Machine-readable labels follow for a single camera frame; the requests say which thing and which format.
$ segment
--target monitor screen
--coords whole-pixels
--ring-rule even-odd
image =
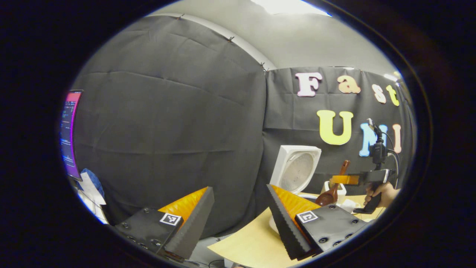
[[[66,172],[71,177],[80,181],[82,181],[82,179],[79,175],[79,170],[74,159],[73,126],[74,115],[76,114],[76,109],[78,107],[81,94],[82,91],[70,91],[68,93],[64,103],[63,113],[61,115],[61,131],[59,133],[61,153],[64,165],[66,167]]]

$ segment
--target ceiling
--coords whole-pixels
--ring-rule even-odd
[[[333,17],[273,15],[251,0],[181,0],[150,15],[170,13],[186,14],[225,28],[270,61],[270,69],[346,66],[398,76],[394,73],[396,67],[374,44]]]

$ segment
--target black backdrop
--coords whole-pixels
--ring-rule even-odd
[[[315,97],[297,96],[297,72],[323,75]],[[341,75],[352,76],[362,92],[339,91]],[[386,91],[387,103],[379,103],[374,83],[391,84],[400,106]],[[265,184],[282,144],[323,150],[309,192],[320,192],[345,159],[349,172],[373,169],[358,155],[360,124],[369,117],[386,124],[393,139],[391,126],[402,126],[402,178],[414,151],[408,96],[391,80],[330,67],[264,72],[237,45],[185,19],[153,16],[128,26],[94,54],[72,89],[84,90],[75,120],[77,164],[102,182],[111,224],[212,186],[216,202],[202,237],[235,231],[268,206]],[[354,114],[349,142],[320,138],[319,110],[337,114],[336,134],[343,129],[338,113]],[[348,187],[349,195],[364,193],[364,186]]]

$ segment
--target wooden spoon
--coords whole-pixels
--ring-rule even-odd
[[[346,160],[340,167],[340,172],[339,175],[345,175],[347,171],[347,167],[349,166],[350,161]],[[317,199],[316,199],[316,204],[319,206],[327,206],[329,204],[333,204],[337,202],[337,190],[339,188],[339,184],[335,183],[331,185],[331,182],[329,182],[329,187],[331,187],[329,190],[326,192],[320,194]]]

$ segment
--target wooden table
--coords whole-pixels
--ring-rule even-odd
[[[345,199],[364,207],[364,198],[365,196],[346,196]],[[384,210],[377,208],[372,214],[354,215],[367,221],[377,218]],[[301,261],[289,259],[279,234],[269,226],[271,216],[271,210],[267,208],[238,232],[208,248],[226,259],[253,268],[286,268],[309,259]]]

